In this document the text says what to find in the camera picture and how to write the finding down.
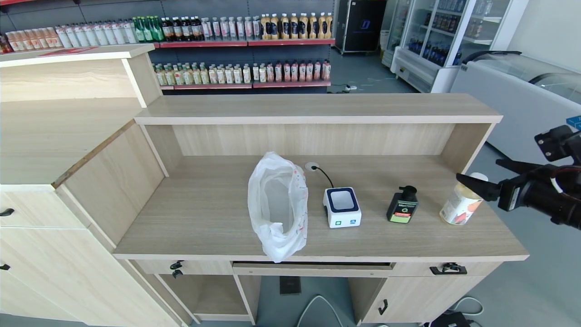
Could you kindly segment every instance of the white bottle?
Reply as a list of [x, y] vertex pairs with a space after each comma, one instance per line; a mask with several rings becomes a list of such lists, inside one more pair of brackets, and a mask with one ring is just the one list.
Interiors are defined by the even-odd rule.
[[[472, 173], [470, 177], [488, 181], [481, 173]], [[464, 225], [482, 202], [482, 198], [461, 183], [457, 183], [450, 199], [440, 211], [440, 217], [452, 225]]]

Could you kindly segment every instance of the floor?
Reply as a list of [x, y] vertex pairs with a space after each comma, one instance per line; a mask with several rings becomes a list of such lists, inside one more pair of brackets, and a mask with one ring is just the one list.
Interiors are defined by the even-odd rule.
[[[414, 90], [380, 63], [377, 55], [333, 54], [333, 82], [357, 86], [361, 93], [403, 93]], [[337, 92], [342, 86], [331, 88]], [[470, 172], [486, 174], [491, 181], [500, 181], [512, 173], [496, 166], [499, 156], [484, 147], [476, 157]], [[549, 217], [532, 209], [520, 208], [504, 212], [493, 204], [500, 218], [529, 250], [524, 262], [503, 264], [469, 292], [484, 305], [484, 313], [473, 319], [482, 327], [578, 327], [581, 326], [581, 233], [565, 226], [556, 226]], [[302, 294], [280, 296], [278, 279], [264, 278], [261, 287], [258, 326], [291, 327], [309, 300], [322, 294], [336, 308], [343, 326], [353, 327], [352, 305], [345, 279], [303, 278]], [[466, 304], [463, 311], [478, 307]], [[0, 315], [1, 327], [82, 327], [84, 324], [48, 321]], [[248, 327], [249, 323], [205, 322], [201, 327]], [[332, 310], [321, 300], [313, 303], [301, 326], [336, 327]], [[415, 324], [390, 324], [390, 327], [415, 327]]]

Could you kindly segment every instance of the plastic bag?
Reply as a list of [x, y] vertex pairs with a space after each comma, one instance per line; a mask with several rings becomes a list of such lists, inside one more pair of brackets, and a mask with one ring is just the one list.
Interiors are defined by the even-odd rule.
[[252, 229], [272, 261], [287, 259], [307, 243], [308, 197], [303, 170], [274, 152], [267, 152], [250, 175]]

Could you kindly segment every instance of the wall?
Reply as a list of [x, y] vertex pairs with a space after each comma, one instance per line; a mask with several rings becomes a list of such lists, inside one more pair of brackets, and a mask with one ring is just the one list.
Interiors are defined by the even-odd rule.
[[509, 50], [581, 72], [580, 13], [580, 0], [530, 0]]

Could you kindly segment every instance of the juice bottle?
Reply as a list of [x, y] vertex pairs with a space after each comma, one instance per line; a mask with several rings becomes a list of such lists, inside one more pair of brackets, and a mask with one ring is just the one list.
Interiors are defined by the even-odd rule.
[[314, 12], [311, 12], [311, 17], [309, 18], [309, 38], [317, 38], [317, 33], [319, 32], [319, 22]]
[[299, 19], [299, 38], [307, 38], [309, 35], [307, 33], [307, 26], [309, 25], [309, 19], [307, 18], [307, 13], [301, 13]]
[[317, 26], [318, 26], [317, 37], [318, 38], [325, 38], [325, 32], [327, 29], [327, 18], [325, 17], [324, 12], [321, 13], [321, 17], [319, 17], [319, 22], [318, 22]]
[[272, 18], [270, 19], [270, 38], [273, 40], [278, 40], [278, 18], [277, 14], [273, 13]]
[[299, 38], [299, 19], [296, 13], [290, 14], [290, 38]]
[[270, 17], [268, 14], [262, 14], [262, 19], [260, 20], [260, 35], [263, 40], [270, 39]]
[[325, 19], [325, 25], [323, 25], [323, 32], [325, 33], [325, 38], [331, 38], [333, 33], [333, 13], [328, 12], [327, 18]]
[[291, 24], [289, 23], [289, 19], [286, 17], [286, 13], [282, 14], [281, 18], [281, 38], [288, 39], [291, 38], [291, 32], [289, 31]]

